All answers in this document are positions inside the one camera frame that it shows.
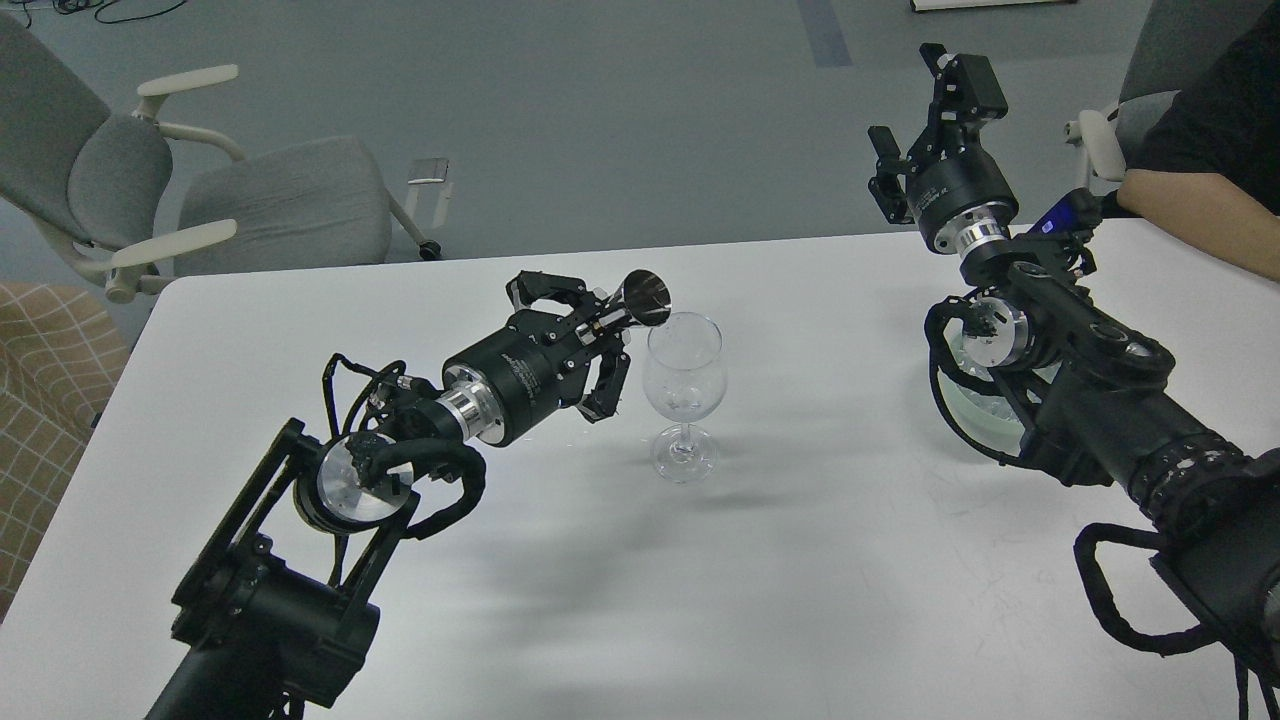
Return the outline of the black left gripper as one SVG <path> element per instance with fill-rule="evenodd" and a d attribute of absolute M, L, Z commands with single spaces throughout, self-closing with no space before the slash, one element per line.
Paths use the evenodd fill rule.
<path fill-rule="evenodd" d="M 580 278 L 545 272 L 520 272 L 506 292 L 515 310 L 507 324 L 443 368 L 442 405 L 463 439 L 506 447 L 567 407 L 589 423 L 616 415 L 631 357 L 626 329 L 608 333 L 591 324 L 605 300 Z M 572 313 L 532 310 L 540 300 Z"/>

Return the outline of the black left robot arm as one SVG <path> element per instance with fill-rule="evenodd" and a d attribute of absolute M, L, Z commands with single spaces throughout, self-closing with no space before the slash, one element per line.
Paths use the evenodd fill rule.
<path fill-rule="evenodd" d="M 288 420 L 172 597 L 187 655 L 150 719 L 298 719 L 365 665 L 376 584 L 406 541 L 466 518 L 486 488 L 477 446 L 504 447 L 553 413 L 616 414 L 627 333 L 659 325 L 669 291 L 630 273 L 612 292 L 521 272 L 512 315 L 447 359 L 439 380 L 339 354 L 323 373 L 328 433 Z"/>

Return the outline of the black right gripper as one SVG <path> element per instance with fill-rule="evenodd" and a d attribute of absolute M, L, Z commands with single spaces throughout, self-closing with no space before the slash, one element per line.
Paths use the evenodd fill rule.
<path fill-rule="evenodd" d="M 932 252 L 968 255 L 1011 238 L 1018 201 L 979 149 L 980 131 L 1007 115 L 1009 101 L 987 56 L 929 42 L 919 54 L 933 77 L 925 128 L 906 156 L 890 127 L 867 129 L 876 151 L 868 190 L 890 224 L 914 224 Z"/>

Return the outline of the person forearm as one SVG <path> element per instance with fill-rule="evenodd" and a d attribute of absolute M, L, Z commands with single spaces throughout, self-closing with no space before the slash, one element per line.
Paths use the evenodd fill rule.
<path fill-rule="evenodd" d="M 1279 218 L 1219 173 L 1130 169 L 1121 208 L 1244 272 L 1279 281 Z"/>

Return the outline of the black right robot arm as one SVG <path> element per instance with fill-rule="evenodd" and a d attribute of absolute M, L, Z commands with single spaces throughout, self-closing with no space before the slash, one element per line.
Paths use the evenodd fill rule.
<path fill-rule="evenodd" d="M 927 122 L 908 151 L 873 126 L 868 188 L 884 219 L 915 225 L 954 255 L 969 291 L 925 315 L 934 405 L 951 430 L 1004 466 L 1062 486 L 1119 484 L 1149 530 L 1093 523 L 1073 553 L 1092 612 L 1119 643 L 1164 657 L 1222 646 L 1240 717 L 1257 684 L 1277 716 L 1277 451 L 1252 457 L 1167 396 L 1174 356 L 1100 310 L 1080 281 L 1102 217 L 1088 190 L 1065 193 L 1012 233 L 1018 201 L 980 129 L 1009 105 L 988 58 L 919 49 L 933 79 Z M 1151 635 L 1119 612 L 1096 557 L 1103 543 L 1148 550 L 1194 615 Z"/>

